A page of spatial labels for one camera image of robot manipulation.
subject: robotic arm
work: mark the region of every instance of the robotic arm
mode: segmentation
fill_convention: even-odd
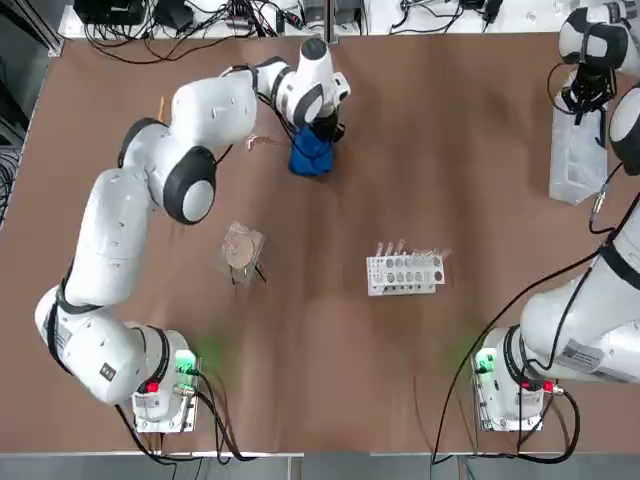
[[[172,330],[123,324],[110,309],[136,284],[151,213],[162,209],[184,225],[207,216],[216,191],[212,151],[251,133],[257,95],[292,128],[313,128],[337,118],[349,93],[326,44],[313,38],[302,45],[297,71],[279,57],[233,67],[181,87],[170,125],[136,122],[120,168],[102,172],[93,186],[72,266],[36,307],[36,325],[59,365],[106,404],[132,396],[136,417],[173,419],[185,400],[176,389],[176,353],[188,352],[187,342]]]
[[[575,10],[560,32],[563,60],[640,77],[637,16],[628,1]],[[609,138],[625,171],[639,174],[640,87],[616,107]],[[534,295],[519,326],[486,337],[473,361],[483,429],[534,428],[545,379],[640,383],[640,209],[632,207],[586,273]]]

